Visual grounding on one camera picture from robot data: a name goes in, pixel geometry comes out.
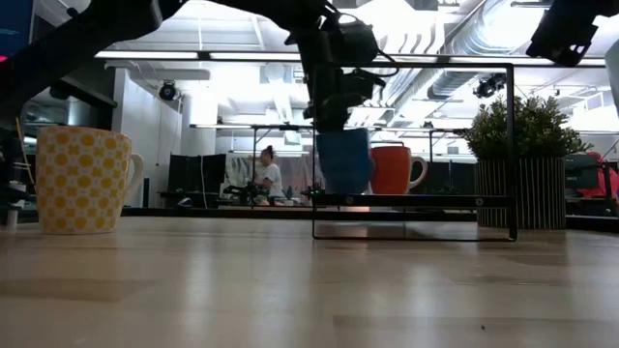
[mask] striped planter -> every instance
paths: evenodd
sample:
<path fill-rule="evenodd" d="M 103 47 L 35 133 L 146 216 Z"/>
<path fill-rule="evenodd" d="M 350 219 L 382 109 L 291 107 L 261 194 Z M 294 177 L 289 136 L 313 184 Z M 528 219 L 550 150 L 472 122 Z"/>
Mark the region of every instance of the striped planter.
<path fill-rule="evenodd" d="M 475 169 L 475 191 L 480 195 L 507 193 L 506 162 L 480 160 Z M 565 160 L 520 159 L 516 167 L 518 228 L 565 229 Z M 505 209 L 480 209 L 483 227 L 507 228 Z"/>

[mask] green leaves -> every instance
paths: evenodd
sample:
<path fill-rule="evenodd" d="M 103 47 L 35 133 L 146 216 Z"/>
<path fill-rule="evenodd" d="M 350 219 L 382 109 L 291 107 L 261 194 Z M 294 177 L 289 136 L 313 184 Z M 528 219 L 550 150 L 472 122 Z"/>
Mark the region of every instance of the green leaves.
<path fill-rule="evenodd" d="M 515 99 L 514 132 L 522 158 L 562 158 L 585 152 L 592 146 L 578 132 L 562 128 L 568 116 L 559 111 L 557 100 L 540 97 Z M 482 105 L 473 127 L 464 135 L 469 149 L 480 160 L 501 160 L 507 154 L 507 102 L 498 99 Z"/>

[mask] potted plant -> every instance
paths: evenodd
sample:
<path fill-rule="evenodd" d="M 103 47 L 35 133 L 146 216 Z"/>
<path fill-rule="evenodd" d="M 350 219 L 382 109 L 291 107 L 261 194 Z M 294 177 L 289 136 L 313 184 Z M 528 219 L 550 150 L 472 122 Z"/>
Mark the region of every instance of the potted plant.
<path fill-rule="evenodd" d="M 519 228 L 565 228 L 565 156 L 585 152 L 591 145 L 578 132 L 565 128 L 554 98 L 515 99 L 516 211 Z M 473 127 L 464 132 L 478 159 L 475 187 L 480 195 L 505 195 L 507 157 L 507 102 L 482 105 Z M 506 227 L 505 210 L 480 209 L 478 223 Z"/>

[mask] red mug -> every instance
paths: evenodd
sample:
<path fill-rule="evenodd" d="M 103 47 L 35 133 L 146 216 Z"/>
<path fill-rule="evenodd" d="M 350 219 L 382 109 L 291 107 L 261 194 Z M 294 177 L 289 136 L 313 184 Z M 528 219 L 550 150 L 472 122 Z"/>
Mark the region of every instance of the red mug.
<path fill-rule="evenodd" d="M 375 194 L 406 194 L 417 187 L 427 175 L 427 162 L 420 157 L 411 157 L 410 149 L 404 146 L 376 147 L 369 151 L 374 160 L 371 190 Z M 422 174 L 413 182 L 410 175 L 413 163 L 422 165 Z"/>

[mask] shelf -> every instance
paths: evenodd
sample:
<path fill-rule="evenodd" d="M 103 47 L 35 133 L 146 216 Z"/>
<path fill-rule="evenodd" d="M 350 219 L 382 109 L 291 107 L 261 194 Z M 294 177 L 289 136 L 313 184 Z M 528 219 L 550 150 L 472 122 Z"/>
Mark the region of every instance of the shelf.
<path fill-rule="evenodd" d="M 417 207 L 417 208 L 508 208 L 515 202 L 508 196 L 424 195 L 424 194 L 319 194 L 312 198 L 319 206 Z"/>

